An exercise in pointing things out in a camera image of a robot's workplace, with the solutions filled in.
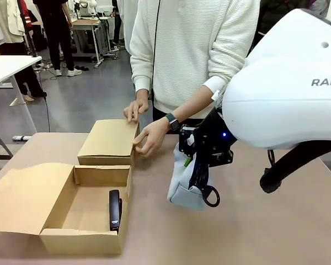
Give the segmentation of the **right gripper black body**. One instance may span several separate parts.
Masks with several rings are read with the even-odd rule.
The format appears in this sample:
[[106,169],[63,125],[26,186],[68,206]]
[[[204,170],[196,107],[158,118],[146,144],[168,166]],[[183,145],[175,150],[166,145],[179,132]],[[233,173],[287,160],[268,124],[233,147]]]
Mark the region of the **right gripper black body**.
[[220,110],[213,108],[194,131],[196,158],[205,167],[227,165],[233,161],[231,146],[237,139],[229,131]]

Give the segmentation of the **person's left hand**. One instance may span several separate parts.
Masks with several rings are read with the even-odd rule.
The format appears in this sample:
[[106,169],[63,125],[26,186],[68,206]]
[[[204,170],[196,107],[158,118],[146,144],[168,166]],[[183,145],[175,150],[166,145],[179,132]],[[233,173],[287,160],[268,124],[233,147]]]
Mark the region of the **person's left hand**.
[[166,117],[147,125],[134,139],[135,151],[142,157],[148,158],[157,151],[169,131],[169,121]]

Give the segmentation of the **person's right hand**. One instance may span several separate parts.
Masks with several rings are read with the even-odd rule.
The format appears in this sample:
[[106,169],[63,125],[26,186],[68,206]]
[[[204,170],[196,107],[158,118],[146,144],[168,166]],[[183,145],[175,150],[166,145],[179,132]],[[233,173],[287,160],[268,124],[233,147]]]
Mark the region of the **person's right hand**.
[[123,110],[124,117],[128,123],[137,122],[139,116],[148,111],[148,100],[135,100]]

